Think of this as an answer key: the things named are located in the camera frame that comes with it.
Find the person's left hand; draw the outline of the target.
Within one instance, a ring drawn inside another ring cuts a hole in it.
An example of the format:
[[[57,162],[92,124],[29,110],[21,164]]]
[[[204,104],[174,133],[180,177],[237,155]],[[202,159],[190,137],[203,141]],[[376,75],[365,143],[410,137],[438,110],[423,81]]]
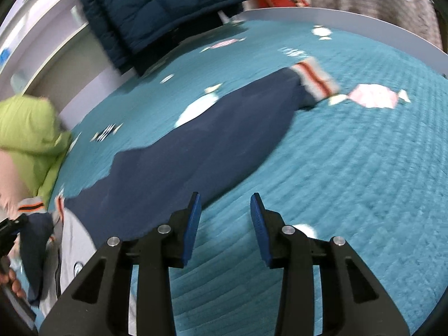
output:
[[[13,269],[9,269],[6,272],[0,274],[1,284],[6,284],[12,290],[12,292],[19,298],[25,299],[26,293],[21,286],[21,282],[17,279],[16,272]]]

